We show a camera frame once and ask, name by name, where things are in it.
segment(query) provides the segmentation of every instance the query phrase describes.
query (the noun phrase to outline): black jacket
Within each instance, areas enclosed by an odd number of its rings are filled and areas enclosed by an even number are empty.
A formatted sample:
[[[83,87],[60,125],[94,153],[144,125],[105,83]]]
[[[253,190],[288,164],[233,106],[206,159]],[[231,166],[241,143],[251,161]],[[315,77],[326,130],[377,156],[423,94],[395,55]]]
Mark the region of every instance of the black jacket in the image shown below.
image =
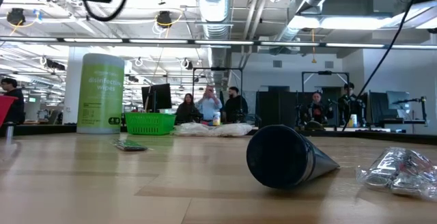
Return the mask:
[[[245,122],[249,109],[246,100],[241,95],[238,95],[226,101],[225,112],[226,122]]]
[[[183,102],[176,111],[176,123],[192,122],[197,115],[200,115],[200,112],[194,104]]]
[[[4,94],[4,96],[17,97],[6,115],[4,122],[14,122],[16,124],[22,124],[25,121],[25,99],[21,89],[14,89]]]
[[[339,111],[340,117],[344,116],[344,119],[349,117],[349,106],[351,114],[356,114],[359,117],[361,116],[361,106],[359,104],[359,98],[356,97],[355,94],[352,94],[350,97],[347,95],[343,95],[339,98]]]
[[[311,103],[308,105],[308,116],[309,119],[313,119],[318,123],[326,123],[326,119],[331,119],[334,117],[334,112],[329,110],[329,106],[323,104],[320,101],[319,104]]]

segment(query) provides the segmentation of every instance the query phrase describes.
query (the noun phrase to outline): man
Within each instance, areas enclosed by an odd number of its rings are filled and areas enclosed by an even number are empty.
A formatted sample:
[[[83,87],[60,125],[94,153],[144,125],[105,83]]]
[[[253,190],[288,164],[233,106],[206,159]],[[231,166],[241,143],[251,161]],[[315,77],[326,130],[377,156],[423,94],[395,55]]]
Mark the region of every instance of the man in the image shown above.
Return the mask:
[[[344,95],[339,98],[339,111],[340,111],[340,125],[344,125],[348,121],[349,118],[349,109],[351,114],[355,114],[358,116],[358,122],[360,122],[361,126],[366,124],[364,108],[365,104],[361,99],[359,99],[354,94],[355,85],[353,83],[345,84],[343,86]]]
[[[214,95],[214,88],[206,86],[203,98],[197,103],[199,112],[203,114],[203,121],[211,122],[214,119],[214,112],[220,111],[221,101]]]
[[[229,100],[225,104],[226,122],[245,122],[245,118],[249,110],[247,108],[246,100],[239,95],[239,91],[240,90],[238,90],[237,87],[230,87],[227,90],[227,93],[229,94]]]
[[[327,119],[334,117],[333,108],[322,102],[322,93],[313,92],[313,102],[308,106],[308,116],[320,124],[327,123]]]
[[[17,83],[14,79],[4,78],[1,80],[1,88],[6,91],[4,96],[17,97],[6,115],[4,122],[14,122],[22,124],[25,121],[25,99],[21,89],[16,88]]]

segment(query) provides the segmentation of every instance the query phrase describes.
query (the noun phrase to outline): green label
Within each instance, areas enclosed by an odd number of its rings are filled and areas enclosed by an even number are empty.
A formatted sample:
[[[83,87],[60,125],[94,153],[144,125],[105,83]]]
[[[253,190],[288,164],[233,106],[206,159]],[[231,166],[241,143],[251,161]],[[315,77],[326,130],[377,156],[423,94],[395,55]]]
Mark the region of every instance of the green label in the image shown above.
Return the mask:
[[[104,64],[84,64],[77,126],[119,128],[123,80],[123,68]]]

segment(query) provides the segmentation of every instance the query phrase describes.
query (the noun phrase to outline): black cone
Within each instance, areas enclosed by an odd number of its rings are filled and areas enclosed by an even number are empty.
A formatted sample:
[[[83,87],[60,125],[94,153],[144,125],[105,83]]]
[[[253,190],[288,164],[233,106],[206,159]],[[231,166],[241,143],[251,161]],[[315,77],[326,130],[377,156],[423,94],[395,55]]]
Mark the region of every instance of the black cone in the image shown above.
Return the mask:
[[[283,125],[260,129],[249,141],[247,165],[272,188],[291,188],[339,167],[307,138]]]

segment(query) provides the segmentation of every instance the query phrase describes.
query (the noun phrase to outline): computer monitor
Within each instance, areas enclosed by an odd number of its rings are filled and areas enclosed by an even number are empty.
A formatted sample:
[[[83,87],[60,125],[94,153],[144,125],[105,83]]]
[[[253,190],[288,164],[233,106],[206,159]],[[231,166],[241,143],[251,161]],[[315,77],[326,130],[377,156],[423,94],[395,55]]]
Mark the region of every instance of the computer monitor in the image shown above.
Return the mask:
[[[387,91],[387,99],[389,101],[389,109],[410,109],[410,104],[408,102],[399,103],[399,101],[410,99],[410,93],[408,92]]]
[[[153,85],[149,87],[142,87],[141,92],[143,94],[143,106],[146,111],[159,109],[171,109],[171,90],[170,84]]]

